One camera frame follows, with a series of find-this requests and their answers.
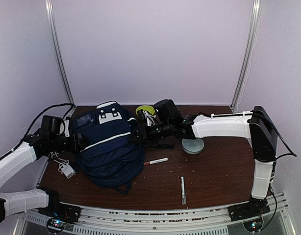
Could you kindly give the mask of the white green marker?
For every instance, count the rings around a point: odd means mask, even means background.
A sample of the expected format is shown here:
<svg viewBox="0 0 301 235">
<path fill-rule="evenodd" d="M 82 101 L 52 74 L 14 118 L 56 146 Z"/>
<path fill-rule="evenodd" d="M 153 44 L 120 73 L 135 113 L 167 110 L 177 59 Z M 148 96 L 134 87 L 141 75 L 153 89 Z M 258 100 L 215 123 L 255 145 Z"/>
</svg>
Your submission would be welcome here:
<svg viewBox="0 0 301 235">
<path fill-rule="evenodd" d="M 180 177 L 180 181 L 181 181 L 181 202 L 183 205 L 186 205 L 185 181 L 183 176 Z"/>
</svg>

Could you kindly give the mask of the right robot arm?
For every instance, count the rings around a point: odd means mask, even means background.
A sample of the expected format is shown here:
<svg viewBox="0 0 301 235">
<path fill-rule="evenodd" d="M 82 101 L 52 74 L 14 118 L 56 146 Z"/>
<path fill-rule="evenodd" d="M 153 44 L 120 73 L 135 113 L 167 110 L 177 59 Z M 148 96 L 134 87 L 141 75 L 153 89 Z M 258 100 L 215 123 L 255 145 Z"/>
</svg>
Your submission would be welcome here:
<svg viewBox="0 0 301 235">
<path fill-rule="evenodd" d="M 250 111 L 231 114 L 187 115 L 183 117 L 171 99 L 153 105 L 157 119 L 148 118 L 147 111 L 136 111 L 142 118 L 131 135 L 131 141 L 141 144 L 156 143 L 166 137 L 204 139 L 207 137 L 239 137 L 249 139 L 255 162 L 253 185 L 248 202 L 228 208 L 232 221 L 262 216 L 270 212 L 267 194 L 275 175 L 277 142 L 282 141 L 288 156 L 297 155 L 288 146 L 266 110 L 255 106 Z"/>
</svg>

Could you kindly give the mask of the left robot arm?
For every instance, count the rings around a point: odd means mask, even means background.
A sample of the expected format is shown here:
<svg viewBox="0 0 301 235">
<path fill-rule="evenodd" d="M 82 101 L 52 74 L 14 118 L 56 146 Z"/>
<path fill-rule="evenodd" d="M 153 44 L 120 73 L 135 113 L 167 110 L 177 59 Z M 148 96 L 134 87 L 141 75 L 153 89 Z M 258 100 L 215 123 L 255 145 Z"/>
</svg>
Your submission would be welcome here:
<svg viewBox="0 0 301 235">
<path fill-rule="evenodd" d="M 27 130 L 23 138 L 0 157 L 0 189 L 24 167 L 43 156 L 52 152 L 79 152 L 86 147 L 88 141 L 82 134 L 75 133 L 69 117 L 45 114 L 63 106 L 63 103 L 51 105 L 39 113 L 34 121 L 42 119 L 40 128 L 34 134 Z M 12 193 L 0 190 L 0 223 L 10 215 L 32 209 L 66 223 L 76 223 L 80 216 L 80 207 L 61 203 L 59 193 L 48 187 Z"/>
</svg>

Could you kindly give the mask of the navy blue student backpack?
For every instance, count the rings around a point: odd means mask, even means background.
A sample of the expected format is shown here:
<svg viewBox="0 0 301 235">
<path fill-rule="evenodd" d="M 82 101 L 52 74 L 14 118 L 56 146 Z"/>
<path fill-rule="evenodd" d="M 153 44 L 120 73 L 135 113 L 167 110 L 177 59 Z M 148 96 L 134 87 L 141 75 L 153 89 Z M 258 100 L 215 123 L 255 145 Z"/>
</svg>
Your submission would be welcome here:
<svg viewBox="0 0 301 235">
<path fill-rule="evenodd" d="M 131 181 L 142 172 L 145 148 L 130 141 L 136 127 L 132 112 L 116 101 L 74 117 L 73 133 L 88 140 L 88 146 L 76 152 L 76 164 L 99 188 L 126 194 Z"/>
</svg>

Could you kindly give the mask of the white red marker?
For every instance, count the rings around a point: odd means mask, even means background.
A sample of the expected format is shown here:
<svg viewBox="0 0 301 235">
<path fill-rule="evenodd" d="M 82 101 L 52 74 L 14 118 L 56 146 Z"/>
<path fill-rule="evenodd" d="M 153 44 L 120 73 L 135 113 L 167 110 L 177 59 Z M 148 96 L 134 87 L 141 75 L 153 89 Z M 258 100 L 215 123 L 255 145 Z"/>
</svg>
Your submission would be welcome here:
<svg viewBox="0 0 301 235">
<path fill-rule="evenodd" d="M 158 163 L 162 163 L 162 162 L 166 162 L 166 161 L 168 161 L 168 158 L 161 158 L 161 159 L 144 162 L 143 165 L 146 166 L 146 165 L 158 164 Z"/>
</svg>

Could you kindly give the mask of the white charger with cable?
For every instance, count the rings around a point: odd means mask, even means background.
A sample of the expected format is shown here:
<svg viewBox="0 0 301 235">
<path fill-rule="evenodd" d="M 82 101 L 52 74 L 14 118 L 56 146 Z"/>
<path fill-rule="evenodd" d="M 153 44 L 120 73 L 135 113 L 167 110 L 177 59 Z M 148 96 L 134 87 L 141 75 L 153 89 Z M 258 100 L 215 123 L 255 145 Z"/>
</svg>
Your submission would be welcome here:
<svg viewBox="0 0 301 235">
<path fill-rule="evenodd" d="M 67 179 L 75 176 L 75 170 L 71 167 L 69 160 L 64 160 L 60 158 L 58 152 L 51 152 L 50 157 L 53 161 L 58 164 L 58 171 L 65 175 Z"/>
</svg>

